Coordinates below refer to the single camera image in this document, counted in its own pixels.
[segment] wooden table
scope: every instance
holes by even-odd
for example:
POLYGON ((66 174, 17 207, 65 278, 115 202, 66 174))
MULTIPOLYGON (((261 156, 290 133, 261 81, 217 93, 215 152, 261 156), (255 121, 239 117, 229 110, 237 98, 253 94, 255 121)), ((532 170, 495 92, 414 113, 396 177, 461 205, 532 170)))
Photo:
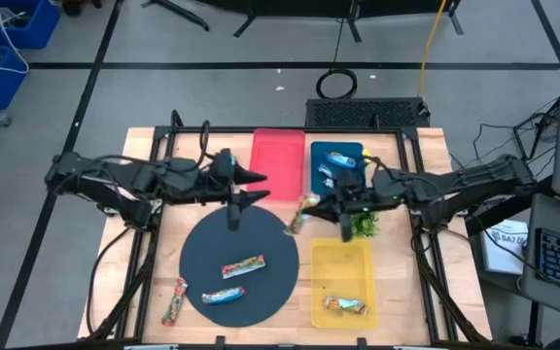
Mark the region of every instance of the wooden table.
MULTIPOLYGON (((131 128, 128 131, 123 153, 130 157, 148 158, 152 146, 152 128, 131 128)), ((230 148, 239 163, 248 168, 252 134, 211 133, 209 153, 230 148)), ((451 171, 444 135, 441 129, 419 129, 420 147, 425 169, 434 173, 451 171)), ((401 167, 397 141, 394 135, 382 134, 306 134, 304 192, 310 189, 310 143, 313 141, 360 142, 374 156, 379 156, 390 167, 401 167)), ((406 141, 409 163, 413 164, 411 146, 406 141)), ((198 134, 178 134, 175 157, 197 158, 198 134)), ((367 169, 370 179, 374 167, 367 169)), ((260 207, 272 211, 288 223, 296 210, 296 203, 262 200, 260 207)), ((160 319, 172 297, 176 278, 179 276, 181 247, 193 226, 219 204, 182 205, 166 207, 161 223, 157 260, 148 304, 148 317, 144 342, 214 343, 217 335, 224 335, 229 344, 336 344, 355 345, 357 337, 365 337, 369 345, 429 344, 425 322, 419 272, 414 252, 410 250, 411 230, 407 210, 378 213, 379 235, 371 240, 373 247, 373 277, 379 323, 374 330, 316 329, 311 324, 311 247, 315 237, 340 239, 339 227, 319 219, 309 220, 301 235, 297 236, 299 273, 297 284, 287 303, 272 317, 247 328, 224 328, 200 315, 185 301, 174 327, 166 327, 160 319)), ((466 232, 463 221, 454 219, 450 227, 466 232)), ((101 249, 123 229, 118 218, 107 219, 101 249)), ((125 272, 129 260, 133 234, 117 243, 103 258, 94 282, 92 324, 97 327, 109 313, 123 292, 125 272)), ((474 269, 473 254, 469 243, 452 234, 441 233, 440 247, 450 295, 466 317, 484 336, 491 338, 483 297, 474 269)), ((439 337, 446 338, 442 309, 434 293, 439 337)), ((133 334, 134 317, 138 308, 136 297, 129 308, 126 334, 133 334)), ((80 336, 87 335, 82 322, 80 336)))

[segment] candy bar wrapper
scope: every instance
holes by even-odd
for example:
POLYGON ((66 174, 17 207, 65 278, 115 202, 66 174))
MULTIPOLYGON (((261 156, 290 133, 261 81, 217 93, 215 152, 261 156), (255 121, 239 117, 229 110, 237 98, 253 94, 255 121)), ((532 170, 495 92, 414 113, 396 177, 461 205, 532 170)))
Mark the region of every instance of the candy bar wrapper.
POLYGON ((203 294, 202 295, 202 302, 208 304, 216 304, 222 302, 229 302, 233 301, 237 298, 241 298, 245 294, 245 289, 241 287, 230 288, 227 290, 222 290, 216 293, 211 294, 203 294))
POLYGON ((176 287, 174 287, 174 296, 172 296, 172 300, 170 300, 170 304, 161 319, 161 324, 164 326, 174 326, 174 322, 176 321, 176 316, 179 314, 179 310, 181 309, 181 305, 183 304, 183 297, 185 296, 185 290, 187 289, 188 284, 185 282, 183 277, 179 277, 176 280, 176 287))
POLYGON ((367 306, 363 302, 342 297, 327 297, 325 306, 328 310, 343 310, 362 315, 366 315, 368 312, 367 306))
POLYGON ((299 234, 299 232, 301 231, 301 227, 303 227, 303 223, 310 217, 310 215, 301 214, 301 211, 305 208, 317 205, 320 200, 321 197, 315 193, 311 193, 305 196, 299 204, 296 215, 291 220, 291 223, 284 229, 284 232, 288 235, 299 234))
POLYGON ((232 263, 230 265, 222 266, 222 275, 224 279, 238 276, 240 274, 248 273, 264 267, 264 257, 259 255, 244 260, 243 262, 232 263))

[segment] yellow plastic bin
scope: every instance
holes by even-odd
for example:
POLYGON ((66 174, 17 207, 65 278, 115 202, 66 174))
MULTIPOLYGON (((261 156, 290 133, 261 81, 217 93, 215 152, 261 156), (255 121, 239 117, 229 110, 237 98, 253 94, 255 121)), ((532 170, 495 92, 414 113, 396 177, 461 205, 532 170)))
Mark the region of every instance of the yellow plastic bin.
POLYGON ((343 243, 338 238, 312 241, 312 325, 332 329, 377 328, 377 305, 373 282, 372 248, 367 239, 343 243), (327 297, 359 299, 367 315, 332 311, 327 297))

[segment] black circular plate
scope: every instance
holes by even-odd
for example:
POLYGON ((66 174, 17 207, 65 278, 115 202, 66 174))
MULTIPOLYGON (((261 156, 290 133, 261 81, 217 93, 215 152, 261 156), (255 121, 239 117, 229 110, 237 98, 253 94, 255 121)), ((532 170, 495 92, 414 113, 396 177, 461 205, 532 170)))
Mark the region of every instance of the black circular plate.
POLYGON ((228 230, 227 216, 226 208, 216 210, 192 229, 181 252, 181 277, 189 284, 188 300, 209 320, 225 327, 252 326, 289 299, 298 280, 298 246, 267 210, 245 209, 238 231, 228 230), (222 266, 258 255, 264 255, 265 267, 223 279, 222 266), (215 305, 202 302, 202 294, 233 287, 243 287, 245 296, 215 305))

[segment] red tray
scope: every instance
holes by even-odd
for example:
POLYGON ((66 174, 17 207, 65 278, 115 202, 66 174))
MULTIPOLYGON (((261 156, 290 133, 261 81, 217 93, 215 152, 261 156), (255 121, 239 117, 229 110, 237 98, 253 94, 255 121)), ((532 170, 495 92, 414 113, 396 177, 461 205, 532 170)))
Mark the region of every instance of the red tray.
POLYGON ((254 130, 250 170, 266 175, 267 180, 248 185, 248 191, 271 191, 265 199, 299 200, 305 139, 299 130, 254 130))

